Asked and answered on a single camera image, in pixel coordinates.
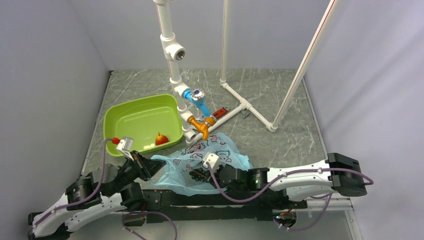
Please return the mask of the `blue printed plastic bag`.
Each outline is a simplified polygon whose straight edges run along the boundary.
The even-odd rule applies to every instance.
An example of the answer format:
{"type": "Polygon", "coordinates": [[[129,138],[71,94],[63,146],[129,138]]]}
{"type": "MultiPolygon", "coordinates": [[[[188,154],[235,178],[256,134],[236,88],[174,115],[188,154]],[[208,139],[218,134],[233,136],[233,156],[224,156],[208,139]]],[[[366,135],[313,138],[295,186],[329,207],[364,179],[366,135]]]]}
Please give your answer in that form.
{"type": "Polygon", "coordinates": [[[253,168],[249,157],[241,154],[227,135],[218,132],[209,136],[207,140],[201,140],[168,156],[153,155],[152,160],[163,160],[166,164],[149,183],[154,187],[171,190],[184,196],[218,194],[219,191],[213,185],[196,181],[189,174],[198,168],[204,170],[203,160],[209,153],[219,157],[221,166],[229,165],[245,171],[253,168]]]}

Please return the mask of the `red orange fake pear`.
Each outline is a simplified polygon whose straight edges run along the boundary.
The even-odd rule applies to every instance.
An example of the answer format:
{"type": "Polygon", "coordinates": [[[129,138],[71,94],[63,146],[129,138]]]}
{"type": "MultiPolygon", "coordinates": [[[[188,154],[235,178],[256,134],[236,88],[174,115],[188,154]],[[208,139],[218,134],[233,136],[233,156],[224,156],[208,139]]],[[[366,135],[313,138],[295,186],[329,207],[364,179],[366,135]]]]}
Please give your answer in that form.
{"type": "Polygon", "coordinates": [[[163,145],[169,142],[169,138],[166,135],[161,134],[160,132],[156,135],[155,145],[163,145]]]}

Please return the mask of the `dark fake grape bunch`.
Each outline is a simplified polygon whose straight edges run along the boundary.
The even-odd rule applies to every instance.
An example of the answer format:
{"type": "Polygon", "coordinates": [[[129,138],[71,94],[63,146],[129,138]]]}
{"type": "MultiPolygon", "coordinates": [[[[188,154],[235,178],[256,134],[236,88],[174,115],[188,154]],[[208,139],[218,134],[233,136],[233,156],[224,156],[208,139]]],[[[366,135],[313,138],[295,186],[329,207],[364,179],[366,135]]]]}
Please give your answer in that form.
{"type": "Polygon", "coordinates": [[[212,180],[211,172],[208,169],[196,168],[189,172],[192,180],[196,182],[209,183],[212,180]]]}

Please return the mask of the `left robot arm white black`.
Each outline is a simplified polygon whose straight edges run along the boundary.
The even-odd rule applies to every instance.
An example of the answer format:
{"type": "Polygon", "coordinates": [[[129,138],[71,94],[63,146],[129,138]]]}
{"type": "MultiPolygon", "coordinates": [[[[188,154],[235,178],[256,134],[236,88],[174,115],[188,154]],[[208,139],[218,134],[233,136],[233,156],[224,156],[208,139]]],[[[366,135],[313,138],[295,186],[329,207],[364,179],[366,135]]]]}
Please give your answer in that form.
{"type": "Polygon", "coordinates": [[[29,240],[66,240],[82,226],[112,212],[141,210],[151,200],[137,180],[148,182],[166,161],[148,159],[133,150],[121,166],[102,162],[68,186],[44,212],[28,215],[29,240]]]}

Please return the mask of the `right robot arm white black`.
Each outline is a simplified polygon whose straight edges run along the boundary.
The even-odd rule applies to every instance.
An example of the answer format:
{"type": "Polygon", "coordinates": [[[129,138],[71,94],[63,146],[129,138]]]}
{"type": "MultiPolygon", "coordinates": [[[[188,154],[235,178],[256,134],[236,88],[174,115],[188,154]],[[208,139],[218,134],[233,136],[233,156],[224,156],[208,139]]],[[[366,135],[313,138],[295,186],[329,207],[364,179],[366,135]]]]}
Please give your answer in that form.
{"type": "Polygon", "coordinates": [[[338,193],[344,197],[367,195],[366,187],[374,182],[361,171],[358,160],[340,153],[296,167],[263,167],[241,170],[208,153],[202,165],[206,178],[229,201],[248,203],[263,195],[275,194],[276,203],[287,208],[309,197],[338,193]]]}

